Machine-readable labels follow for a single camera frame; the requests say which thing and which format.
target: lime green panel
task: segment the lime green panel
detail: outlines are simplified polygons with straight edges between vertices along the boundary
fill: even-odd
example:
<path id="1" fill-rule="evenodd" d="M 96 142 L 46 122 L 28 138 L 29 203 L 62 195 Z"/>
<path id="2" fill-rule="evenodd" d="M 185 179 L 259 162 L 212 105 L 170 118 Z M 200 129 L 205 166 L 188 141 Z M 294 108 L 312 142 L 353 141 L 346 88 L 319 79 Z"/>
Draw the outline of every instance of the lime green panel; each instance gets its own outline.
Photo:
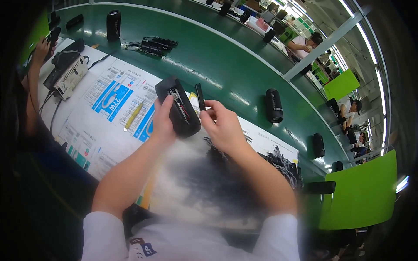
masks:
<path id="1" fill-rule="evenodd" d="M 26 43 L 23 46 L 23 50 L 20 55 L 19 64 L 22 65 L 28 59 L 30 53 L 35 48 L 36 43 L 39 41 L 41 36 L 46 36 L 49 33 L 49 26 L 48 26 L 48 15 L 46 14 L 46 10 L 40 15 L 38 21 L 34 24 L 32 31 L 28 38 L 26 39 Z"/>
<path id="2" fill-rule="evenodd" d="M 388 220 L 396 197 L 396 151 L 334 173 L 326 181 L 335 181 L 333 194 L 324 197 L 320 229 L 350 229 L 375 225 Z"/>
<path id="3" fill-rule="evenodd" d="M 338 101 L 359 86 L 360 83 L 357 81 L 356 76 L 348 69 L 325 85 L 324 89 L 328 100 L 335 98 Z"/>

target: metal support beam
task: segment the metal support beam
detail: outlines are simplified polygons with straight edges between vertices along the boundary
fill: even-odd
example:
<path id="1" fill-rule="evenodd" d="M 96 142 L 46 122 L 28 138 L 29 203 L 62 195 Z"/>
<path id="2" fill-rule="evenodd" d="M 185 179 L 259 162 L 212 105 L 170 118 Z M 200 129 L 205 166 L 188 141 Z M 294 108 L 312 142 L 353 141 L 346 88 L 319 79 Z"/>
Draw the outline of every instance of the metal support beam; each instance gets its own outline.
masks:
<path id="1" fill-rule="evenodd" d="M 364 15 L 368 14 L 371 9 L 369 7 L 363 8 Z M 356 12 L 352 17 L 348 18 L 337 30 L 335 30 L 327 39 L 325 39 L 318 47 L 313 49 L 305 58 L 298 62 L 293 68 L 291 68 L 283 78 L 290 81 L 306 66 L 311 64 L 326 50 L 330 49 L 341 37 L 343 37 L 348 31 L 350 31 L 356 24 L 363 19 L 363 15 L 360 12 Z"/>
<path id="2" fill-rule="evenodd" d="M 376 149 L 376 150 L 373 150 L 373 151 L 372 151 L 372 152 L 370 152 L 370 153 L 364 154 L 363 156 L 360 156 L 360 157 L 358 157 L 358 158 L 355 158 L 355 159 L 349 160 L 349 161 L 348 161 L 348 163 L 353 163 L 353 162 L 356 162 L 356 161 L 358 161 L 358 160 L 365 159 L 365 158 L 367 158 L 367 157 L 373 157 L 373 156 L 379 155 L 379 154 L 382 152 L 382 150 L 383 150 L 383 149 L 387 149 L 387 148 L 388 148 L 388 146 L 387 146 L 387 145 L 386 145 L 386 146 L 384 146 L 384 147 L 380 147 L 380 148 L 378 148 L 378 149 Z"/>

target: worker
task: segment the worker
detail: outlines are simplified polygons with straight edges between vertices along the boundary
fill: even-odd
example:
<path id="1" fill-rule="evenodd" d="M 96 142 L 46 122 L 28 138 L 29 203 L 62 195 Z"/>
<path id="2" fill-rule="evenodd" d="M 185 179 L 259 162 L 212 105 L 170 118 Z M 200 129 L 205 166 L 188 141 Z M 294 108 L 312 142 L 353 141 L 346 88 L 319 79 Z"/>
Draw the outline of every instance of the worker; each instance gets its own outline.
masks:
<path id="1" fill-rule="evenodd" d="M 330 63 L 329 65 L 328 65 L 328 68 L 330 68 L 331 69 L 331 71 L 334 71 L 336 68 L 337 68 L 337 63 L 335 62 L 335 61 L 332 61 L 332 63 Z"/>
<path id="2" fill-rule="evenodd" d="M 305 58 L 314 48 L 322 43 L 322 36 L 319 33 L 313 33 L 309 40 L 302 36 L 296 36 L 288 42 L 287 47 L 300 59 Z"/>
<path id="3" fill-rule="evenodd" d="M 342 124 L 342 129 L 345 132 L 347 131 L 346 128 L 350 127 L 355 113 L 359 113 L 362 109 L 362 102 L 359 100 L 348 99 L 343 103 L 339 103 L 338 107 L 341 113 L 341 117 L 346 119 L 346 121 L 344 121 Z"/>
<path id="4" fill-rule="evenodd" d="M 125 241 L 122 213 L 133 204 L 157 159 L 174 143 L 169 118 L 173 97 L 155 103 L 154 131 L 132 155 L 114 166 L 96 189 L 84 219 L 83 261 L 87 260 L 299 260 L 296 198 L 280 172 L 247 143 L 236 113 L 219 101 L 205 101 L 200 119 L 213 144 L 227 153 L 268 209 L 252 253 L 233 248 L 219 232 L 185 223 L 145 220 Z"/>
<path id="5" fill-rule="evenodd" d="M 39 117 L 38 103 L 39 73 L 45 63 L 44 59 L 51 44 L 54 45 L 51 50 L 51 56 L 53 56 L 57 42 L 50 43 L 45 40 L 45 37 L 39 39 L 28 64 L 28 74 L 20 82 L 16 81 L 14 92 L 19 97 L 16 105 L 18 111 L 17 122 L 19 124 L 17 142 L 18 148 L 23 150 L 36 148 L 38 151 L 41 151 L 42 148 L 47 146 L 49 138 L 53 140 L 52 135 L 44 131 L 46 127 Z"/>
<path id="6" fill-rule="evenodd" d="M 365 144 L 365 142 L 366 142 L 366 139 L 365 139 L 365 137 L 363 136 L 363 134 L 364 133 L 362 133 L 360 136 L 359 136 L 359 138 L 358 138 L 358 141 L 357 141 L 357 143 L 356 144 L 354 144 L 354 148 L 352 148 L 350 151 L 351 152 L 357 152 L 357 156 L 361 156 L 361 155 L 364 155 L 365 153 L 366 153 L 366 147 L 364 146 L 364 144 Z"/>
<path id="7" fill-rule="evenodd" d="M 323 54 L 321 54 L 321 55 L 318 57 L 318 60 L 319 60 L 321 63 L 326 63 L 326 62 L 328 62 L 328 61 L 329 61 L 329 56 L 330 56 L 330 54 L 331 54 L 331 51 L 330 51 L 330 50 L 327 50 L 327 51 L 326 51 L 326 53 L 323 53 Z"/>
<path id="8" fill-rule="evenodd" d="M 290 19 L 286 20 L 289 26 L 295 26 L 295 18 L 292 16 Z"/>

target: metal frame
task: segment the metal frame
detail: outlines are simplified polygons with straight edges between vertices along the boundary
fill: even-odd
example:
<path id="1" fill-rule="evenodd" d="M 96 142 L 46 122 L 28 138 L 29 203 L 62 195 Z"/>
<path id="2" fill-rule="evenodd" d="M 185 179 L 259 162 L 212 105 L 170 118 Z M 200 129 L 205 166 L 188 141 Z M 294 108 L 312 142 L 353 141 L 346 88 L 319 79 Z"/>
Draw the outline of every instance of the metal frame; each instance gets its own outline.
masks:
<path id="1" fill-rule="evenodd" d="M 313 49 L 305 58 L 303 58 L 300 62 L 298 62 L 293 68 L 287 71 L 283 78 L 287 81 L 291 80 L 295 77 L 299 72 L 301 72 L 306 66 L 311 64 L 318 58 L 321 54 L 323 54 L 326 50 L 330 49 L 339 39 L 341 39 L 348 31 L 350 31 L 353 27 L 356 26 L 358 22 L 360 22 L 366 14 L 369 13 L 371 10 L 370 7 L 365 7 L 364 11 L 356 12 L 348 18 L 337 30 L 335 30 L 327 39 L 325 39 L 318 47 Z"/>

